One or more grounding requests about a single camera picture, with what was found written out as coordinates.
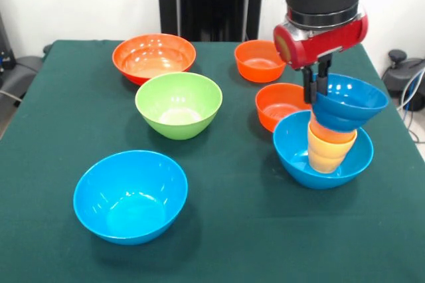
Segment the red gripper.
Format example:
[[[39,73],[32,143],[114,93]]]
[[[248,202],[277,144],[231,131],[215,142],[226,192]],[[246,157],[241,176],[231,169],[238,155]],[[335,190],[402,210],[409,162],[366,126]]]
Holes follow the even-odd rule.
[[[306,104],[316,102],[317,92],[326,96],[328,71],[334,52],[359,44],[369,27],[367,14],[359,8],[353,19],[330,29],[305,30],[285,19],[274,28],[274,44],[281,59],[294,70],[302,68],[303,96]],[[311,65],[318,62],[316,81]]]

